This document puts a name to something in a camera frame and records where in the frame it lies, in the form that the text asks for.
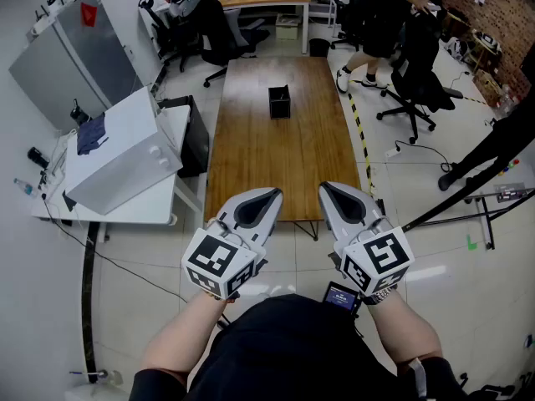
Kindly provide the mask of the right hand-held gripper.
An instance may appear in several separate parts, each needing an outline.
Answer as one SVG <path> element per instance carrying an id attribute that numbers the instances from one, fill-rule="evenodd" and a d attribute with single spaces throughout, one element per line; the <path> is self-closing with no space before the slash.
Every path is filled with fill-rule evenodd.
<path id="1" fill-rule="evenodd" d="M 356 290 L 371 297 L 399 283 L 415 257 L 402 229 L 392 226 L 386 216 L 378 218 L 380 208 L 373 198 L 350 185 L 331 181 L 321 183 L 318 198 L 333 234 L 342 235 L 334 243 L 340 259 L 336 267 Z M 367 215 L 376 220 L 351 234 L 348 228 L 365 223 Z"/>

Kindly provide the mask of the black square pen holder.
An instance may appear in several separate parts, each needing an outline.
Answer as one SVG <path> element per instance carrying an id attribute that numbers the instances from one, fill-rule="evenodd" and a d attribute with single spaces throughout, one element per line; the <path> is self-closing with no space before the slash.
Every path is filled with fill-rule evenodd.
<path id="1" fill-rule="evenodd" d="M 288 101 L 279 101 L 277 97 L 283 92 L 289 94 L 288 85 L 268 89 L 269 113 L 271 119 L 289 119 L 291 117 L 291 98 Z"/>

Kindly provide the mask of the person's right forearm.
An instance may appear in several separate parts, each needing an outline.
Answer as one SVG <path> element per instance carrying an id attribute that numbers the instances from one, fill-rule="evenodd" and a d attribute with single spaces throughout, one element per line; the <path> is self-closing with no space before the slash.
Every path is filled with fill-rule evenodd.
<path id="1" fill-rule="evenodd" d="M 383 293 L 380 302 L 368 309 L 398 375 L 406 373 L 415 359 L 443 357 L 436 330 L 396 290 Z"/>

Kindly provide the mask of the black metal table leg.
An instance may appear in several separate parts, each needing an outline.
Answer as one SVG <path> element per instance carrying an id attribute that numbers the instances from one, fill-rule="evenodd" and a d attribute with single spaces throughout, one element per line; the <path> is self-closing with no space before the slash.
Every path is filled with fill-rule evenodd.
<path id="1" fill-rule="evenodd" d="M 302 232 L 310 236 L 314 241 L 318 241 L 319 221 L 308 221 L 308 226 L 303 226 L 300 222 L 294 221 L 293 224 Z"/>

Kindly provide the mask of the black device with screen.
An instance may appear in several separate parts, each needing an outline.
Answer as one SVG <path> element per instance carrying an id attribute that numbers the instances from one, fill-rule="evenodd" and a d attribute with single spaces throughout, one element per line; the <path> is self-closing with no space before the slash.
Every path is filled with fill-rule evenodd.
<path id="1" fill-rule="evenodd" d="M 323 303 L 341 307 L 348 311 L 352 316 L 355 316 L 359 310 L 361 301 L 357 291 L 337 282 L 330 282 L 324 293 Z"/>

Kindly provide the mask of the black stand pole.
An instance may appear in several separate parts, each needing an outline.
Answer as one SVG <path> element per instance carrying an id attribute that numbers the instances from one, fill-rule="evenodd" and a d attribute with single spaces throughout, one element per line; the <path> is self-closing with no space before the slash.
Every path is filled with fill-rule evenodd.
<path id="1" fill-rule="evenodd" d="M 495 169 L 493 169 L 492 167 L 488 167 L 487 169 L 480 172 L 478 175 L 471 177 L 470 181 L 459 191 L 447 197 L 441 203 L 434 206 L 421 216 L 418 216 L 413 221 L 410 221 L 409 223 L 403 225 L 402 231 L 408 232 L 421 226 L 437 226 L 460 221 L 474 220 L 480 217 L 484 217 L 487 220 L 487 223 L 490 223 L 502 214 L 508 213 L 511 210 L 511 206 L 506 206 L 505 208 L 499 208 L 497 210 L 491 211 L 487 205 L 487 194 L 475 194 L 476 190 L 482 187 L 496 174 L 497 171 Z M 471 214 L 463 214 L 462 216 L 439 218 L 439 215 L 456 206 L 459 202 L 465 202 L 468 200 L 472 200 L 476 203 L 479 203 L 482 206 L 483 211 L 472 212 Z"/>

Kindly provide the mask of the person's black shirt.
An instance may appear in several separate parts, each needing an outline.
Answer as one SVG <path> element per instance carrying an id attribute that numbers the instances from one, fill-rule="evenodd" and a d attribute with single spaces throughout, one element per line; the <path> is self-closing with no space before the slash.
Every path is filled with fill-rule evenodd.
<path id="1" fill-rule="evenodd" d="M 183 386 L 142 368 L 129 401 L 466 401 L 444 358 L 389 371 L 341 307 L 296 294 L 270 297 L 211 333 Z"/>

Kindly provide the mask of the black office chair with jacket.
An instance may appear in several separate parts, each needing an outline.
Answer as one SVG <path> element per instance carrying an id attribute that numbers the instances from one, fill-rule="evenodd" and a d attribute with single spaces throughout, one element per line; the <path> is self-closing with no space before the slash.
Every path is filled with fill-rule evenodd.
<path id="1" fill-rule="evenodd" d="M 201 0 L 188 17 L 202 39 L 201 58 L 222 69 L 208 76 L 203 86 L 209 88 L 213 79 L 227 74 L 228 64 L 246 54 L 255 53 L 258 44 L 266 40 L 270 32 L 260 27 L 239 28 L 237 18 L 234 27 L 218 0 Z"/>

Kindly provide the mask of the dark blue cloth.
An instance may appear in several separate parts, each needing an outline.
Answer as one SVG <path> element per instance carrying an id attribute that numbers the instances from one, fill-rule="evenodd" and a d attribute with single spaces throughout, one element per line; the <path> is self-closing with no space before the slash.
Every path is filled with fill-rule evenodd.
<path id="1" fill-rule="evenodd" d="M 89 155 L 97 150 L 106 140 L 108 135 L 105 129 L 105 113 L 84 122 L 79 127 L 77 138 L 77 154 Z"/>

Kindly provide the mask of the white cardboard box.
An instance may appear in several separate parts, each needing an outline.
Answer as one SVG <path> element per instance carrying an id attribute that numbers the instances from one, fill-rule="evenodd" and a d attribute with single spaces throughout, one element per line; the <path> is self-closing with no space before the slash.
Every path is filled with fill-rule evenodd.
<path id="1" fill-rule="evenodd" d="M 279 13 L 275 22 L 277 40 L 297 40 L 301 16 L 298 14 Z"/>

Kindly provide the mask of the wooden office desk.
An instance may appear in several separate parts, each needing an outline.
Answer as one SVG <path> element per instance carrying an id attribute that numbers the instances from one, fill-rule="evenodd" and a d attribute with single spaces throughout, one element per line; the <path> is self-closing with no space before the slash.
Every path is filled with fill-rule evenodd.
<path id="1" fill-rule="evenodd" d="M 302 54 L 308 53 L 308 21 L 311 0 L 219 0 L 224 10 L 235 8 L 261 8 L 274 6 L 295 6 L 303 10 Z"/>

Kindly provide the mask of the white device on table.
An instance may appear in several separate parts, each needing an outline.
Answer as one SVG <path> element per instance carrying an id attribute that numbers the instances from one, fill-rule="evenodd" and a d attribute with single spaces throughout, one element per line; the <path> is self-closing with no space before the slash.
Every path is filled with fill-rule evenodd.
<path id="1" fill-rule="evenodd" d="M 486 48 L 488 48 L 493 53 L 500 53 L 501 52 L 501 45 L 500 43 L 494 39 L 489 34 L 486 34 L 481 31 L 475 31 L 474 37 L 477 38 Z"/>

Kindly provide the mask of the black cylinder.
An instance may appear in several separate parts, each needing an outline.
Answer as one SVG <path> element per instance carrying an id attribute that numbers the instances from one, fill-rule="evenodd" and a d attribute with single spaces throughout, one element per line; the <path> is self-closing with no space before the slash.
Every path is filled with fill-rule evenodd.
<path id="1" fill-rule="evenodd" d="M 27 157 L 43 170 L 46 170 L 49 165 L 49 160 L 44 157 L 43 153 L 35 147 L 28 150 Z"/>

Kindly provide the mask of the clear plastic water bottle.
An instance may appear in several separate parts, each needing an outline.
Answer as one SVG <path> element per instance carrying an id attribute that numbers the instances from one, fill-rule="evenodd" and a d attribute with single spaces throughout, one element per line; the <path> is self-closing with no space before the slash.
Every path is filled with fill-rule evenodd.
<path id="1" fill-rule="evenodd" d="M 38 195 L 38 191 L 25 180 L 14 178 L 13 183 L 27 196 L 34 198 Z"/>

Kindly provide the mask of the black chair base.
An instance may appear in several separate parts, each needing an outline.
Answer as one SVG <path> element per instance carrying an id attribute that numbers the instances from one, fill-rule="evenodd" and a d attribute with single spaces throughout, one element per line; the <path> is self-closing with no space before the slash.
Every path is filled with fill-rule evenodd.
<path id="1" fill-rule="evenodd" d="M 486 384 L 471 393 L 472 401 L 535 401 L 535 373 L 519 376 L 516 384 Z"/>

